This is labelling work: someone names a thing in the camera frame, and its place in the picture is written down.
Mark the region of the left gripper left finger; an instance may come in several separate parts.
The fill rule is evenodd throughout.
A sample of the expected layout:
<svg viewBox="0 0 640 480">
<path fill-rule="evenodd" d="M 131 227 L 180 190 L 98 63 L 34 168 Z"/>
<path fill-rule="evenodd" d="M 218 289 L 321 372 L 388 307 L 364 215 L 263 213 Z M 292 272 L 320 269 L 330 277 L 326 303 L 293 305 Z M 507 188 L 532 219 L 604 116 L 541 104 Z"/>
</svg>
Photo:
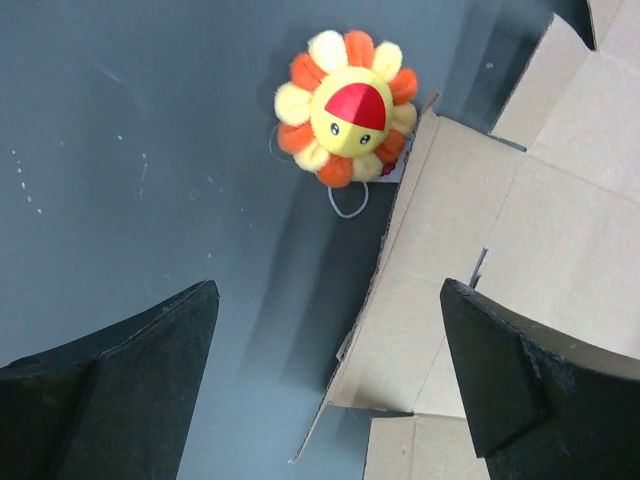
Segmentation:
<svg viewBox="0 0 640 480">
<path fill-rule="evenodd" d="M 201 281 L 2 367 L 2 478 L 176 478 L 218 308 Z"/>
</svg>

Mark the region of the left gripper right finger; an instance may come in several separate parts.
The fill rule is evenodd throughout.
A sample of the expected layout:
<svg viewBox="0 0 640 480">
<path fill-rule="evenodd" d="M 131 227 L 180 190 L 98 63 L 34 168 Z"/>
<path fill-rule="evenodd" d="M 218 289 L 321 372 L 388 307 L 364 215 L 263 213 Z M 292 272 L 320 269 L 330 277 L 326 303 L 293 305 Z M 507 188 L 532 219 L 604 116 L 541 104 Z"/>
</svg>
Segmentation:
<svg viewBox="0 0 640 480">
<path fill-rule="evenodd" d="M 493 479 L 636 479 L 639 362 L 453 279 L 440 303 L 475 453 Z"/>
</svg>

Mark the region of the cardboard box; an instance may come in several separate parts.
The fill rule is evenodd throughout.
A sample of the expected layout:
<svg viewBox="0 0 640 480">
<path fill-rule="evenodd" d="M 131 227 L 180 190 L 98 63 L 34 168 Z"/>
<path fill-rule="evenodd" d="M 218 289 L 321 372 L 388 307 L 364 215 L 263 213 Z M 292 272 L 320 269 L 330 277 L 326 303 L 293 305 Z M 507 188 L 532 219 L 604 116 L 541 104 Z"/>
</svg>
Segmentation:
<svg viewBox="0 0 640 480">
<path fill-rule="evenodd" d="M 376 412 L 367 479 L 493 479 L 443 322 L 457 280 L 639 362 L 639 5 L 553 16 L 488 134 L 426 108 L 322 406 Z"/>
</svg>

